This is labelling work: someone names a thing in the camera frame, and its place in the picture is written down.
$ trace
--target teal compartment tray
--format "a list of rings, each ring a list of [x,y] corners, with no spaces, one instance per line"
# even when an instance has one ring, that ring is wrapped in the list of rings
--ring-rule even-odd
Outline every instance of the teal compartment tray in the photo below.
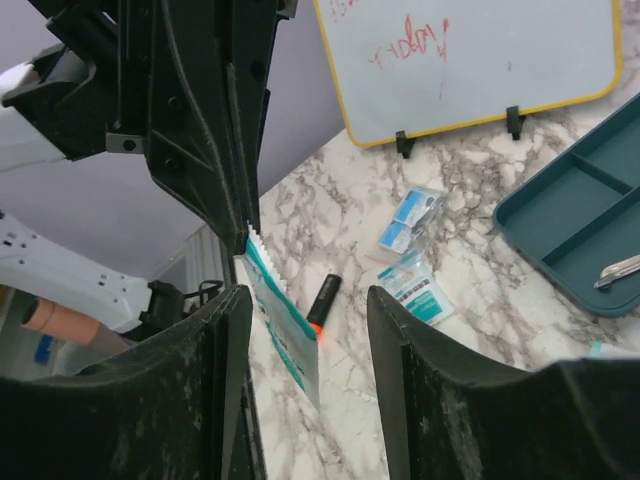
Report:
[[[640,95],[495,209],[507,241],[582,308],[617,317],[640,305],[640,272],[597,290],[600,272],[640,254]]]

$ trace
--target teal packet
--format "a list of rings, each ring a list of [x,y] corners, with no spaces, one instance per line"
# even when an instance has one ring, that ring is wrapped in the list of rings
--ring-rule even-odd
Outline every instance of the teal packet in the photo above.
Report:
[[[320,408],[318,384],[318,339],[315,330],[286,295],[286,285],[276,271],[262,241],[249,229],[242,262],[260,308],[267,316],[267,329],[285,367]]]
[[[425,323],[439,322],[453,313],[453,306],[416,250],[411,250],[380,273],[378,280],[387,292]]]

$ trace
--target black clamp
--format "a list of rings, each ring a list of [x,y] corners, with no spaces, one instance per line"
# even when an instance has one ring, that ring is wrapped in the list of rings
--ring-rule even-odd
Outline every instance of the black clamp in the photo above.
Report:
[[[149,284],[151,301],[149,309],[140,314],[142,323],[124,333],[123,337],[134,342],[146,340],[175,325],[213,300],[223,287],[223,282],[219,280],[207,280],[200,284],[196,292],[185,295],[172,284],[155,280]],[[196,297],[198,302],[192,303],[189,311],[185,311],[185,301],[196,299]]]
[[[407,138],[407,134],[404,130],[396,132],[396,150],[402,155],[405,160],[411,157],[411,150],[416,143],[415,138]]]
[[[520,107],[507,108],[507,132],[511,134],[514,140],[520,140],[520,134],[522,133],[522,124],[526,115],[520,115]]]

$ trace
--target black highlighter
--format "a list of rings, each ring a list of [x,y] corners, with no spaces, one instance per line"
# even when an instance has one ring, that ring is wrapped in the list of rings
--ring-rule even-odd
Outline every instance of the black highlighter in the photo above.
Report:
[[[324,283],[322,284],[322,287],[320,287],[320,291],[318,292],[313,305],[311,305],[311,310],[309,310],[307,320],[318,335],[322,332],[324,323],[327,321],[331,305],[333,305],[333,301],[338,294],[341,283],[342,278],[338,275],[334,275],[332,273],[327,275],[327,278],[324,279]]]

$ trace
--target yellow whiteboard frame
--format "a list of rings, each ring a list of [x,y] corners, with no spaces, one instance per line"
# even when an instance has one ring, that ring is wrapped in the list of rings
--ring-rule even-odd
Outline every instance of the yellow whiteboard frame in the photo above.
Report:
[[[378,140],[375,142],[362,143],[362,142],[358,142],[353,136],[353,132],[351,131],[351,124],[349,122],[349,116],[347,115],[347,110],[344,106],[344,99],[342,98],[342,91],[340,90],[340,84],[338,83],[338,74],[336,73],[336,67],[333,62],[333,56],[331,55],[331,48],[329,46],[327,31],[324,26],[324,19],[322,18],[322,12],[320,11],[320,7],[318,6],[319,1],[320,0],[313,0],[313,8],[316,12],[318,25],[320,26],[322,43],[324,44],[324,49],[327,54],[327,60],[329,60],[329,68],[331,69],[331,78],[333,78],[333,85],[336,89],[336,94],[338,96],[338,103],[340,104],[340,111],[342,112],[342,118],[344,119],[344,125],[345,125],[345,128],[347,129],[347,135],[349,136],[349,139],[354,143],[354,145],[360,148],[375,147],[378,145],[385,145],[387,143],[395,142],[396,141],[395,137],[389,137],[389,138],[383,138],[382,140]],[[613,8],[613,12],[612,12],[613,13],[613,44],[614,44],[614,55],[615,55],[615,73],[613,75],[613,79],[611,80],[611,83],[607,85],[602,91],[594,93],[592,95],[584,95],[582,97],[572,98],[564,102],[555,102],[555,103],[549,103],[546,105],[541,105],[538,107],[522,109],[520,110],[520,113],[522,115],[543,112],[545,110],[552,110],[554,108],[566,107],[569,105],[575,105],[577,103],[590,102],[592,100],[597,100],[598,98],[604,97],[605,95],[611,93],[611,91],[615,88],[615,86],[620,81],[620,77],[622,76],[622,70],[624,68],[624,61],[623,61],[623,55],[622,55],[622,22],[620,18],[620,0],[611,0],[611,5]],[[492,115],[489,117],[478,118],[476,120],[470,120],[468,122],[454,123],[453,125],[447,125],[445,127],[433,128],[431,130],[424,130],[422,132],[412,133],[410,135],[407,135],[407,138],[424,137],[426,135],[433,135],[434,133],[447,132],[449,130],[456,130],[458,128],[471,127],[473,125],[481,125],[483,123],[495,122],[497,120],[503,120],[505,118],[507,118],[506,112],[501,113],[499,115]]]

